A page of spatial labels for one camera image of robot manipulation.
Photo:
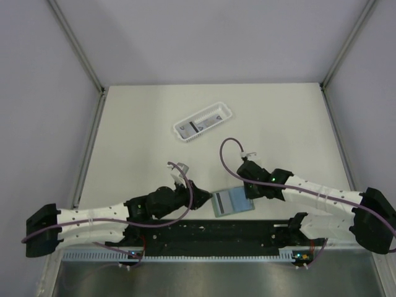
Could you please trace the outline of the silver card with stripe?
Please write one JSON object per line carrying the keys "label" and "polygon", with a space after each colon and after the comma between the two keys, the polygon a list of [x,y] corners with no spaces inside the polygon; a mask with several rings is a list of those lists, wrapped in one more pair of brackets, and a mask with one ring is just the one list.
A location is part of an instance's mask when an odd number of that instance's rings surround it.
{"label": "silver card with stripe", "polygon": [[221,217],[228,213],[228,206],[222,201],[219,192],[213,195],[213,210],[216,217]]}

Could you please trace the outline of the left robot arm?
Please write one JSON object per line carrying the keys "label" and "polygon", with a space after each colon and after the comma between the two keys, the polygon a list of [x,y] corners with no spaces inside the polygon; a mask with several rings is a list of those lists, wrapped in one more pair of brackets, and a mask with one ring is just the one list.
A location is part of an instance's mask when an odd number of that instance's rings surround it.
{"label": "left robot arm", "polygon": [[202,207],[212,194],[198,188],[193,181],[175,184],[175,188],[159,187],[150,194],[131,198],[116,205],[87,209],[59,209],[46,204],[26,221],[22,240],[28,258],[43,257],[69,246],[99,243],[119,246],[134,245],[140,239],[140,229],[163,228],[177,223],[163,218],[185,208],[184,218],[191,210]]}

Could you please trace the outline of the green card holder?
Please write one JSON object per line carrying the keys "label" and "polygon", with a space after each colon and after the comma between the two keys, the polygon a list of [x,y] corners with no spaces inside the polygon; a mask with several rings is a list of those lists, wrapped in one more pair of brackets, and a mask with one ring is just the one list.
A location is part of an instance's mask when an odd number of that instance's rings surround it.
{"label": "green card holder", "polygon": [[228,206],[228,213],[224,216],[234,215],[237,213],[248,212],[255,209],[254,203],[245,195],[244,187],[234,187],[218,191],[222,197],[222,201]]}

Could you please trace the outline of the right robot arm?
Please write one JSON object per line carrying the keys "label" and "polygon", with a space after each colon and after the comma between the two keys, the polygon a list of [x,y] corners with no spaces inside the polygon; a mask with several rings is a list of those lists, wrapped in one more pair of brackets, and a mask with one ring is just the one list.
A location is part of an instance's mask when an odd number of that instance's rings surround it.
{"label": "right robot arm", "polygon": [[307,205],[323,215],[299,215],[297,224],[288,230],[290,240],[302,245],[309,239],[329,238],[356,241],[376,254],[393,252],[395,209],[383,193],[374,188],[364,192],[332,189],[300,178],[290,171],[275,169],[271,173],[253,161],[238,168],[247,197],[266,197]]}

